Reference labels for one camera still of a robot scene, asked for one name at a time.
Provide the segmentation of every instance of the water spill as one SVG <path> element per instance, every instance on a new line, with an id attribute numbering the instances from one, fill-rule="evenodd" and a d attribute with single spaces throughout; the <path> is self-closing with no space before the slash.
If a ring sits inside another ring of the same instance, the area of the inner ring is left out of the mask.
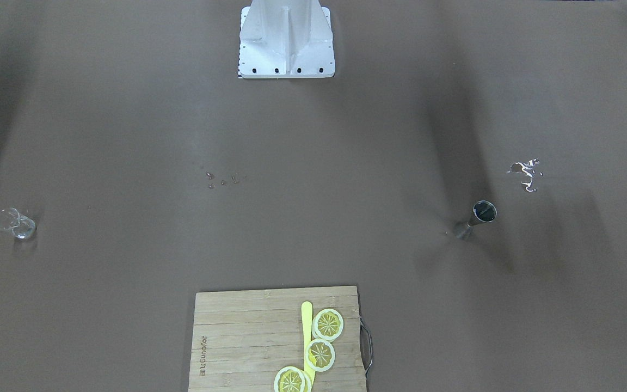
<path id="1" fill-rule="evenodd" d="M 524 186 L 524 190 L 527 192 L 535 192 L 538 190 L 537 187 L 533 186 L 533 177 L 536 176 L 536 166 L 540 164 L 540 160 L 532 159 L 528 162 L 515 162 L 512 163 L 507 173 L 522 173 L 525 174 L 529 179 L 527 181 L 523 181 L 522 185 Z M 539 176 L 543 176 L 543 172 L 538 172 Z"/>

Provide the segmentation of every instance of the liquid spill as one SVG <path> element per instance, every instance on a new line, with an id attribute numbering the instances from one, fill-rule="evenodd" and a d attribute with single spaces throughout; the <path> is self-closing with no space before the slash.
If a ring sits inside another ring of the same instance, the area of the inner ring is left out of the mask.
<path id="1" fill-rule="evenodd" d="M 528 162 L 515 162 L 512 163 L 507 173 L 523 173 L 529 179 L 527 181 L 523 181 L 522 185 L 524 186 L 524 190 L 527 192 L 535 192 L 538 190 L 537 187 L 533 186 L 533 178 L 537 175 L 537 171 L 535 167 L 537 164 L 540 164 L 540 160 L 532 159 Z M 543 172 L 538 172 L 539 176 L 543 176 Z"/>

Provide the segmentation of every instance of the table surface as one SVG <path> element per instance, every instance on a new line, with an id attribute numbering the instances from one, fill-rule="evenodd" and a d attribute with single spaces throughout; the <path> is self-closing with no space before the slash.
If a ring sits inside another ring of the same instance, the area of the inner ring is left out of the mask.
<path id="1" fill-rule="evenodd" d="M 246 5 L 0 1 L 0 390 L 187 390 L 196 292 L 324 285 L 372 392 L 627 390 L 627 0 L 330 0 L 289 81 Z"/>

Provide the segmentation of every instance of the wooden cutting board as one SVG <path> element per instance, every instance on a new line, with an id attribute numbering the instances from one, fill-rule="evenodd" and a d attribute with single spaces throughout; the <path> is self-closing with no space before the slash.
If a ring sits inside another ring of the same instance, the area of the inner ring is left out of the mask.
<path id="1" fill-rule="evenodd" d="M 303 369 L 304 301 L 313 316 L 333 308 L 345 320 L 335 363 L 316 373 L 312 392 L 366 392 L 355 286 L 197 293 L 188 390 L 272 392 L 278 370 Z"/>

